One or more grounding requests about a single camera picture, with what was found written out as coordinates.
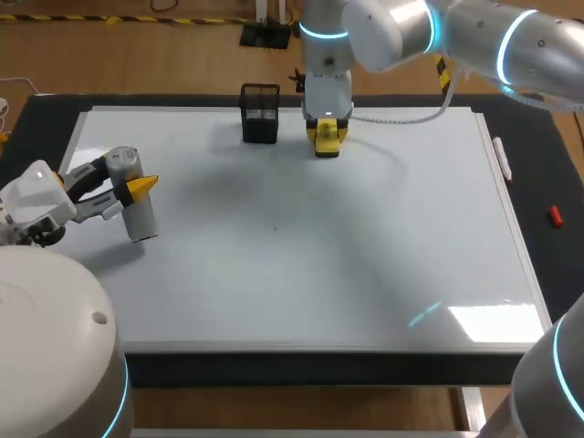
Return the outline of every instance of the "white marker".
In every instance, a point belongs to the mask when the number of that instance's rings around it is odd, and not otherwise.
[[[498,137],[493,138],[493,147],[495,148],[495,155],[499,161],[499,167],[501,168],[501,173],[508,183],[513,182],[513,174],[511,173],[511,168],[509,167],[509,161],[505,154],[505,149],[503,149],[503,142]]]

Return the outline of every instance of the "yellow black tape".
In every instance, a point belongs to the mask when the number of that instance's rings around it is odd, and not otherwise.
[[[0,22],[14,21],[102,21],[107,25],[121,22],[164,23],[166,25],[243,25],[253,20],[241,18],[157,18],[154,16],[27,16],[0,15]]]
[[[436,69],[438,70],[442,93],[446,95],[450,88],[450,75],[448,75],[448,70],[446,69],[446,62],[444,61],[444,58],[440,56],[435,56],[434,62],[436,63]]]

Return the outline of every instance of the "black basket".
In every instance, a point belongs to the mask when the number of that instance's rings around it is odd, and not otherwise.
[[[277,140],[280,86],[244,84],[239,95],[244,142],[274,144]]]

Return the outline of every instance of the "white cable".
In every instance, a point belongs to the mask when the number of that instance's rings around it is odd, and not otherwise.
[[[539,110],[546,110],[546,111],[555,111],[555,112],[584,112],[584,104],[575,103],[575,102],[559,102],[557,100],[553,101],[544,101],[529,98],[528,96],[523,96],[517,93],[514,89],[504,86],[503,84],[491,81],[495,84],[501,92],[506,95],[508,98],[523,103],[524,105],[528,105],[529,107],[534,107]]]
[[[463,73],[463,70],[461,68],[458,68],[454,72],[453,80],[450,84],[450,88],[448,89],[448,92],[446,93],[446,98],[444,99],[443,105],[440,107],[438,112],[435,112],[431,116],[427,116],[427,117],[424,117],[421,119],[413,119],[413,120],[384,120],[384,119],[372,119],[372,118],[363,117],[363,116],[355,116],[353,114],[351,116],[351,119],[358,120],[358,121],[365,121],[367,123],[378,123],[381,125],[414,125],[414,124],[425,123],[426,121],[438,119],[440,116],[442,116],[446,112],[446,110],[450,106],[450,102],[452,102],[452,100],[453,100],[453,95],[454,95],[454,92],[456,91],[456,87],[458,87],[458,81],[459,81],[460,77],[462,76],[462,73]]]
[[[2,108],[2,111],[0,111],[0,134],[2,132],[4,132],[4,126],[6,125],[6,116],[8,115],[8,112],[10,112],[10,104],[8,103],[8,100],[5,100],[6,102],[6,106],[4,108]]]
[[[32,80],[30,80],[29,78],[0,78],[0,82],[10,82],[18,80],[24,80],[25,82],[28,82],[28,85],[32,87],[36,94],[42,94],[40,91],[38,91],[38,88],[35,87],[35,84],[33,84]]]
[[[35,87],[35,84],[33,84],[33,81],[30,80],[29,78],[0,78],[0,82],[12,82],[12,81],[19,81],[19,80],[24,80],[25,82],[28,82],[28,85],[30,85],[30,87],[35,91],[36,94],[42,94],[37,87]],[[6,119],[5,117],[8,115],[8,111],[10,110],[10,106],[8,105],[8,102],[6,102],[6,111],[3,112],[0,115],[0,133],[2,133],[2,131],[4,130],[4,127],[6,125]]]

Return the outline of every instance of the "black stand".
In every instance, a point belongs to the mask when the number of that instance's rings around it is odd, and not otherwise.
[[[240,46],[279,48],[286,50],[292,29],[288,25],[280,25],[272,21],[265,23],[250,23],[244,25],[244,31],[239,39]]]

